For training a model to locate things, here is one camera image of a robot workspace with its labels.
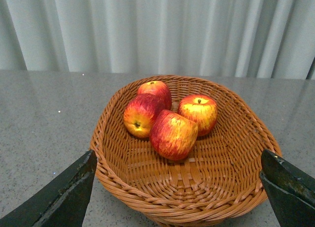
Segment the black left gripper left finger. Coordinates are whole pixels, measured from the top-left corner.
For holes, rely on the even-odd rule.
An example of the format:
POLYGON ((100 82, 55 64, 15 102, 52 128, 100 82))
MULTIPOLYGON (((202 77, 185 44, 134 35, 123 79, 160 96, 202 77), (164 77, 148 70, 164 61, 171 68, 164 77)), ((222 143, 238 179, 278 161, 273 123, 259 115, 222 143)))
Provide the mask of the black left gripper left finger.
POLYGON ((81 227, 90 202, 97 157, 93 150, 5 215, 2 227, 81 227))

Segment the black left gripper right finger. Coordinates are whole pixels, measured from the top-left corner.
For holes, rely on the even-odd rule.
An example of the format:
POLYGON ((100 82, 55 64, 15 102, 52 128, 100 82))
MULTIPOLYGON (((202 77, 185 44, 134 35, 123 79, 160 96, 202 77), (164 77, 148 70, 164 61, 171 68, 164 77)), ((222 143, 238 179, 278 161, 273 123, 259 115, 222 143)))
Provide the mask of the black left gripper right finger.
POLYGON ((265 149, 260 180, 282 227, 315 225, 315 179, 281 156, 265 149))

